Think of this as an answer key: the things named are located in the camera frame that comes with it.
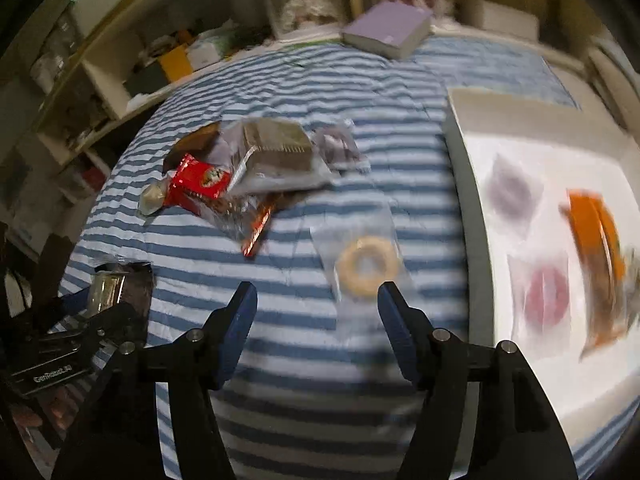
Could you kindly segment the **pink donut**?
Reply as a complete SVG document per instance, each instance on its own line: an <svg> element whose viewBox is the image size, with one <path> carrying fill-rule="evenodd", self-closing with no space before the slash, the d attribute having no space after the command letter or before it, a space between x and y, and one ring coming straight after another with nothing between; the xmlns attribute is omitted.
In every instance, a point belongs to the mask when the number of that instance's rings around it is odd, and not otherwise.
<svg viewBox="0 0 640 480"><path fill-rule="evenodd" d="M512 339L546 356L570 343L570 281L565 252L536 258L508 257L512 292Z"/></svg>

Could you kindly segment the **clear pack brown cake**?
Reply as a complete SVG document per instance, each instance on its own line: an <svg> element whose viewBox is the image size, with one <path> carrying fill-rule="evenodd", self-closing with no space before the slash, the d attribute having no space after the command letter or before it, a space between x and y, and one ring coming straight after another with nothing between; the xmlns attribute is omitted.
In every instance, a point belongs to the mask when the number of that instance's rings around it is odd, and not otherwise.
<svg viewBox="0 0 640 480"><path fill-rule="evenodd" d="M230 153L229 196L315 190L333 180L298 122L244 118L224 128L221 139Z"/></svg>

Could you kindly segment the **green white small snack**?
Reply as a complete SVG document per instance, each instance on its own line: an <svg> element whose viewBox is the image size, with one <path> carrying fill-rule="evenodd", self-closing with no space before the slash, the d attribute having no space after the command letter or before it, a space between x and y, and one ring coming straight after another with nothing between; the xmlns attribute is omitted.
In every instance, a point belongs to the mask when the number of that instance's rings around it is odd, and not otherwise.
<svg viewBox="0 0 640 480"><path fill-rule="evenodd" d="M141 193L138 211L142 216L149 217L156 214L164 206L167 193L167 181L160 180L150 183Z"/></svg>

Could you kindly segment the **orange snack packet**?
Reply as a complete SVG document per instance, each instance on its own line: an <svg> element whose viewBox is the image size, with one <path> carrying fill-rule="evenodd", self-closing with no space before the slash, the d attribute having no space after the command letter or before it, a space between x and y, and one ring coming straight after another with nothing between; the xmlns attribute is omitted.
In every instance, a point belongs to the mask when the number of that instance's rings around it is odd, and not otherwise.
<svg viewBox="0 0 640 480"><path fill-rule="evenodd" d="M602 197L585 191L567 192L563 208L582 268L587 335L583 359L615 344L628 332L624 291L626 264L612 214Z"/></svg>

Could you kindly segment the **beige donut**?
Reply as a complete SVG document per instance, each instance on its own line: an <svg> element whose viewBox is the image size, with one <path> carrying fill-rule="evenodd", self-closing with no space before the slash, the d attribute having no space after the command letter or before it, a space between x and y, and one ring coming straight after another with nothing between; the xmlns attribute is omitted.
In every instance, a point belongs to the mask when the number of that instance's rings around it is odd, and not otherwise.
<svg viewBox="0 0 640 480"><path fill-rule="evenodd" d="M378 288L393 282L409 304L420 300L406 268L390 207L310 228L310 235L335 300L336 336L341 341L382 328Z"/></svg>

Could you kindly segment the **dark foil biscuit pack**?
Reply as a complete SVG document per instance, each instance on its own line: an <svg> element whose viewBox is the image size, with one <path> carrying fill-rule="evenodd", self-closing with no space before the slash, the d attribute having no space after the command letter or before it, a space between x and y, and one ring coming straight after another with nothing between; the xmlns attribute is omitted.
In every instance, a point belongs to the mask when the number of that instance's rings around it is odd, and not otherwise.
<svg viewBox="0 0 640 480"><path fill-rule="evenodd" d="M148 262L101 264L89 289L88 320L107 333L145 333L154 285L154 272Z"/></svg>

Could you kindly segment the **orange striped stick packet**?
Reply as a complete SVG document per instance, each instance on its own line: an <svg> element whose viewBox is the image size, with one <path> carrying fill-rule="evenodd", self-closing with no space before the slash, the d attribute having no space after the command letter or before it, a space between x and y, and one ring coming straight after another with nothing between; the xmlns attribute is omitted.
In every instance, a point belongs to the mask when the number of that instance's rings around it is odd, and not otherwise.
<svg viewBox="0 0 640 480"><path fill-rule="evenodd" d="M244 240L241 250L245 258L254 258L258 251L260 238L265 232L274 211L277 209L280 195L272 193L267 195L259 204L250 222L250 232Z"/></svg>

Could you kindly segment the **yellow box on shelf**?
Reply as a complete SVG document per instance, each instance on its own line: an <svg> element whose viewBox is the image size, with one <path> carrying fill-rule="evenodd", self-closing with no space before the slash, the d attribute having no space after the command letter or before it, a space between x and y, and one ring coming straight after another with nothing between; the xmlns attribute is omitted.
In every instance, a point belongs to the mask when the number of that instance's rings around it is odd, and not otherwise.
<svg viewBox="0 0 640 480"><path fill-rule="evenodd" d="M160 62L160 67L169 82L179 81L193 73L193 68L186 55L186 48L183 46L175 47L175 49L161 55L158 62Z"/></svg>

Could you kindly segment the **purple book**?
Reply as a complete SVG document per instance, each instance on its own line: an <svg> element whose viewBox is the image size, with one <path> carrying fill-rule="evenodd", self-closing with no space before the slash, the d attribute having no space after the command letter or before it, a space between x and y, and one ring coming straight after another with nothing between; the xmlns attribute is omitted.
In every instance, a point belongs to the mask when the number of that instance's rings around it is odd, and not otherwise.
<svg viewBox="0 0 640 480"><path fill-rule="evenodd" d="M404 60L430 34L432 16L430 9L383 1L345 26L342 40L359 50Z"/></svg>

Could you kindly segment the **small grey candy wrapper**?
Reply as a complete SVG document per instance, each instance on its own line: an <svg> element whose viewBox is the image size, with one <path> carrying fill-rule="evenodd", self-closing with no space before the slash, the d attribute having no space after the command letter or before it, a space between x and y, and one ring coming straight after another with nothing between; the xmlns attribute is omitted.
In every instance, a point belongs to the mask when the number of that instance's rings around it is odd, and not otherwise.
<svg viewBox="0 0 640 480"><path fill-rule="evenodd" d="M370 170L370 162L356 144L345 125L332 125L314 130L311 142L332 171Z"/></svg>

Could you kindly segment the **wooden headboard shelf unit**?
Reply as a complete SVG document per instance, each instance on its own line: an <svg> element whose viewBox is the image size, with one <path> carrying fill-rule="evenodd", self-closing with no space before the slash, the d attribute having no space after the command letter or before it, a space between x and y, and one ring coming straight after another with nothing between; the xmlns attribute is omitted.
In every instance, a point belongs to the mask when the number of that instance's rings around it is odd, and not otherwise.
<svg viewBox="0 0 640 480"><path fill-rule="evenodd" d="M376 4L342 1L343 26ZM573 70L582 69L594 40L626 40L596 0L486 0L535 14L537 41L474 27L478 0L447 1L445 13L434 14L437 35L498 38L539 50L553 63ZM169 82L158 58L175 47L190 47L198 35L212 29L234 29L233 50L220 62ZM332 40L338 35L292 44ZM32 130L56 166L64 168L189 80L265 39L278 47L292 46L274 36L264 0L79 0L63 29L51 35L47 52L32 66L32 74L48 89Z"/></svg>

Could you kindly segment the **brown chocolate wafer packet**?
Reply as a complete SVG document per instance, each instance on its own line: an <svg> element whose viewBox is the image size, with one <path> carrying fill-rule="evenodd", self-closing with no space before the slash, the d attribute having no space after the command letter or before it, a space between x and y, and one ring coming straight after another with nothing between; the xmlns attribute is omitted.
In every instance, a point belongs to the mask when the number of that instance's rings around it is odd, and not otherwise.
<svg viewBox="0 0 640 480"><path fill-rule="evenodd" d="M198 128L179 139L163 160L162 174L176 170L186 155L204 160L214 148L220 133L220 122Z"/></svg>

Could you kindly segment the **blue white striped bedsheet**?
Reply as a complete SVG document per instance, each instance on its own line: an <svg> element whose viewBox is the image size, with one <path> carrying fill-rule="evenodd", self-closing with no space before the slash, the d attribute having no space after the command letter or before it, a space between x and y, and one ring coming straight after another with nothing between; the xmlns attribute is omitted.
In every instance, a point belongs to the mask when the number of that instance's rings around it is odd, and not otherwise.
<svg viewBox="0 0 640 480"><path fill-rule="evenodd" d="M486 39L433 37L401 62L339 44L272 52L171 96L96 199L60 291L88 286L109 258L151 263L149 344L200 325L240 281L256 286L258 311L238 370L212 399L240 478L390 479L399 467L420 396L401 377L382 330L337 338L334 297L310 230L388 208L419 306L441 326L466 333L462 226L442 132L452 87L576 105L540 55ZM286 204L252 260L183 209L138 215L142 190L180 136L245 116L284 117L308 129L342 122L370 168Z"/></svg>

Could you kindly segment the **purple donut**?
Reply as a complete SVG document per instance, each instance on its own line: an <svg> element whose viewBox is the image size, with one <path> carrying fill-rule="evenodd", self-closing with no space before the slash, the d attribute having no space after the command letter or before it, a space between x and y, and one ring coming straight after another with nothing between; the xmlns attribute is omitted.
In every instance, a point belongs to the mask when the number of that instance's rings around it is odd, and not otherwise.
<svg viewBox="0 0 640 480"><path fill-rule="evenodd" d="M518 164L498 154L480 187L484 213L501 234L525 240L541 202L544 185Z"/></svg>

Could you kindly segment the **white red patterned snack packet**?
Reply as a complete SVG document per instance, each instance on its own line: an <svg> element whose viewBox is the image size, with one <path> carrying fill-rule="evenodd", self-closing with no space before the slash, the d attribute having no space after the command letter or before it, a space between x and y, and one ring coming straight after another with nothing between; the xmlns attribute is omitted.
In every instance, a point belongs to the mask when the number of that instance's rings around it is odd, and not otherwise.
<svg viewBox="0 0 640 480"><path fill-rule="evenodd" d="M624 263L626 271L623 279L623 291L627 312L627 324L628 327L631 327L639 318L640 259L638 247L628 246L624 250Z"/></svg>

